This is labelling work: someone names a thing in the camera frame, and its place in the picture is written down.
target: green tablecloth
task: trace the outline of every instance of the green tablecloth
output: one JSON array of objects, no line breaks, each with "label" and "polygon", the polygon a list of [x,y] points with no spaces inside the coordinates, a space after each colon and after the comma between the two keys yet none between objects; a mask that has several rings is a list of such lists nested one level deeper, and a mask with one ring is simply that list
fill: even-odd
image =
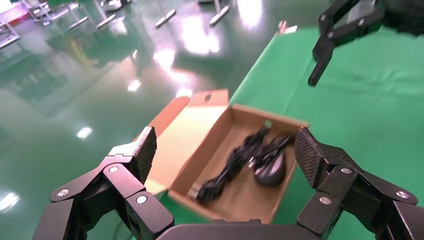
[{"label": "green tablecloth", "polygon": [[[276,36],[231,98],[310,123],[315,137],[424,203],[424,39],[387,30],[335,50],[315,88],[307,79],[317,29]],[[294,224],[314,191],[298,167],[275,223]],[[331,240],[373,239],[344,212]]]}]

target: open cardboard box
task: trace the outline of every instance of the open cardboard box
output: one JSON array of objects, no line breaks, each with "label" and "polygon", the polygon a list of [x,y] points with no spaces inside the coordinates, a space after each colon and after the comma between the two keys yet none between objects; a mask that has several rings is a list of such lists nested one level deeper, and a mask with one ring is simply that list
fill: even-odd
[{"label": "open cardboard box", "polygon": [[179,97],[171,101],[150,123],[155,127],[157,151],[145,186],[153,194],[168,189],[168,195],[191,210],[212,219],[270,223],[280,205],[296,168],[294,146],[284,151],[286,179],[277,187],[256,183],[253,170],[244,167],[211,205],[202,206],[190,190],[216,177],[226,164],[230,151],[257,132],[265,122],[271,130],[265,141],[278,134],[295,134],[303,121],[254,108],[228,106],[228,91],[214,90]]}]

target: hole in box lid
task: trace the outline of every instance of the hole in box lid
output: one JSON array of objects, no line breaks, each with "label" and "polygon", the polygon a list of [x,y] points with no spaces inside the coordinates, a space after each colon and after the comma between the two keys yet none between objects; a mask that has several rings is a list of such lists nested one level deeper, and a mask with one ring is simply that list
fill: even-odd
[{"label": "hole in box lid", "polygon": [[211,97],[212,97],[212,95],[211,95],[211,94],[206,95],[206,96],[204,97],[204,101],[205,101],[205,102],[209,102],[209,100],[211,100]]},{"label": "hole in box lid", "polygon": [[263,126],[266,127],[266,128],[271,128],[272,125],[273,125],[273,122],[271,120],[269,120],[269,119],[266,119],[263,122]]}]

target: computer mouse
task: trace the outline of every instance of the computer mouse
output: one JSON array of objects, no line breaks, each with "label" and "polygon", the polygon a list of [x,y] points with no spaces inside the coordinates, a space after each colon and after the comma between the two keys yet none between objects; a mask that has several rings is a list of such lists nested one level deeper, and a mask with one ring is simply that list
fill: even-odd
[{"label": "computer mouse", "polygon": [[267,187],[275,187],[284,181],[286,177],[286,158],[283,149],[279,149],[272,159],[254,171],[253,174],[257,183]]}]

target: box flap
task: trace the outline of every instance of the box flap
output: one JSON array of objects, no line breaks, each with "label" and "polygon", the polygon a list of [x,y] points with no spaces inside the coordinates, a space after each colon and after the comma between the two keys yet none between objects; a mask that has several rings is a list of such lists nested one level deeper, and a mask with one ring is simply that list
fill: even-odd
[{"label": "box flap", "polygon": [[227,106],[228,89],[213,91],[200,91],[191,97],[187,106],[205,107],[205,106]]},{"label": "box flap", "polygon": [[154,127],[156,137],[159,137],[165,131],[189,102],[190,98],[188,96],[174,98],[155,118],[153,118],[148,125]]},{"label": "box flap", "polygon": [[152,121],[151,126],[163,129],[157,138],[157,150],[145,186],[153,194],[171,186],[180,169],[208,135],[215,122],[228,107],[228,90],[203,91],[196,93],[173,120],[169,120],[173,108],[166,108]]}]

